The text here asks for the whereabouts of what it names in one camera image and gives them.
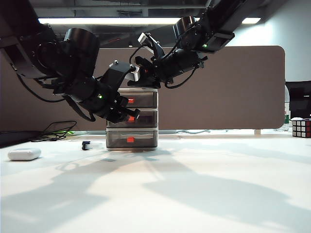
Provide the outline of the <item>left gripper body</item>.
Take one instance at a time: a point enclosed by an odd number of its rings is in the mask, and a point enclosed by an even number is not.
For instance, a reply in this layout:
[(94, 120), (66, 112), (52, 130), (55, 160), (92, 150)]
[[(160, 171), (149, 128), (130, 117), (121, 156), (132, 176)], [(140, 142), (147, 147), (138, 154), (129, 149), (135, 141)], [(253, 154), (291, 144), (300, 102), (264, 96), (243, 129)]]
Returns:
[(119, 103), (120, 94), (116, 92), (116, 96), (107, 106), (107, 113), (105, 114), (106, 120), (112, 123), (121, 122), (123, 119), (123, 114), (118, 109), (120, 107)]

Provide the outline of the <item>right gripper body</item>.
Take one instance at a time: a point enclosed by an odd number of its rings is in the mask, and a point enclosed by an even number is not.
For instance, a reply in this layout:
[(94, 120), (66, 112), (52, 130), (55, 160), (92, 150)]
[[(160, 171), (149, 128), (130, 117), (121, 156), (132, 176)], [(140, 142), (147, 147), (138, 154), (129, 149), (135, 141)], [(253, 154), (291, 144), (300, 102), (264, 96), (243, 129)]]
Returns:
[(155, 57), (146, 59), (144, 57), (135, 57), (135, 63), (139, 67), (139, 81), (160, 82), (160, 74), (158, 72), (158, 60)]

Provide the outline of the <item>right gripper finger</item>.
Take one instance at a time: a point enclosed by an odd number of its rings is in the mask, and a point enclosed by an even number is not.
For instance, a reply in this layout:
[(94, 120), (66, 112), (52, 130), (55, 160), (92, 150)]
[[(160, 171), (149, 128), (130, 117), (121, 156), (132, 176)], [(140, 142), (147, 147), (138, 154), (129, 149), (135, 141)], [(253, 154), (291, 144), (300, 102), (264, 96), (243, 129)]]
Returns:
[(160, 88), (160, 82), (140, 82), (128, 81), (127, 86), (141, 87), (141, 88)]

